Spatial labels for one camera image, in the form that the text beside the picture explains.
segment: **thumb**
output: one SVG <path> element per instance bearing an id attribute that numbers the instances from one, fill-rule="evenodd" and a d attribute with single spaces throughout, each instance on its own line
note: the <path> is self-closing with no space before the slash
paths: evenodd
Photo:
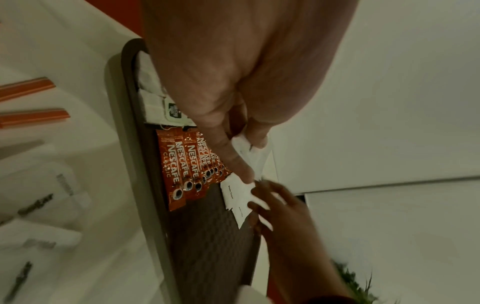
<path id="1" fill-rule="evenodd" d="M 245 129 L 245 137 L 257 148 L 264 148 L 267 145 L 267 135 L 272 128 L 272 124 L 261 123 L 253 117 L 248 119 Z"/>

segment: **dark sleeve cuff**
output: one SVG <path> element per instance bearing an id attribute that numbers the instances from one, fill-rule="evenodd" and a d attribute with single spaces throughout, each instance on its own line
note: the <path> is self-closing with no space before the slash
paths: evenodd
<path id="1" fill-rule="evenodd" d="M 345 296 L 322 296 L 313 298 L 303 304 L 357 304 L 357 302 Z"/>

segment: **hand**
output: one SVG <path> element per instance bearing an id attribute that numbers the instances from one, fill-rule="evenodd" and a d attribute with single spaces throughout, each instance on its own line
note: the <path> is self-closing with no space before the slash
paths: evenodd
<path id="1" fill-rule="evenodd" d="M 280 184 L 262 181 L 255 185 L 251 193 L 267 203 L 270 210 L 249 202 L 254 215 L 249 221 L 265 238 L 271 275 L 283 298 L 288 303 L 301 304 L 320 296 L 349 296 L 322 245 L 307 206 Z M 272 225 L 273 231 L 259 221 L 258 215 Z"/>
<path id="2" fill-rule="evenodd" d="M 256 147 L 315 94 L 358 0 L 142 0 L 145 40 L 168 94 L 243 182 L 230 138 Z"/>

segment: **tray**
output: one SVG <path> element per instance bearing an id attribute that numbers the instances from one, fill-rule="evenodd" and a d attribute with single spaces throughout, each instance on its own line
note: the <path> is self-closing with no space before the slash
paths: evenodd
<path id="1" fill-rule="evenodd" d="M 140 51 L 148 53 L 143 39 L 127 42 L 121 53 L 121 67 L 173 268 L 174 284 L 168 285 L 177 288 L 174 293 L 178 292 L 184 304 L 233 303 L 238 286 L 252 283 L 260 237 L 253 234 L 247 222 L 238 229 L 233 213 L 225 210 L 218 184 L 210 185 L 206 197 L 168 211 L 156 134 L 160 127 L 144 123 L 137 96 L 134 67 Z"/>

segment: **brown tray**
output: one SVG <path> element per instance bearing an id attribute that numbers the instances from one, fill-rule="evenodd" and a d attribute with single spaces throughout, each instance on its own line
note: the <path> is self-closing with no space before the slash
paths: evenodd
<path id="1" fill-rule="evenodd" d="M 174 284 L 168 285 L 177 288 L 173 293 L 178 293 L 184 304 L 233 303 L 238 286 L 252 283 L 260 238 L 253 234 L 247 222 L 238 229 L 233 213 L 225 210 L 218 184 L 210 186 L 206 197 L 168 211 L 156 134 L 160 127 L 144 123 L 134 79 L 139 51 L 148 53 L 143 39 L 127 42 L 121 53 L 121 67 L 173 268 Z"/>

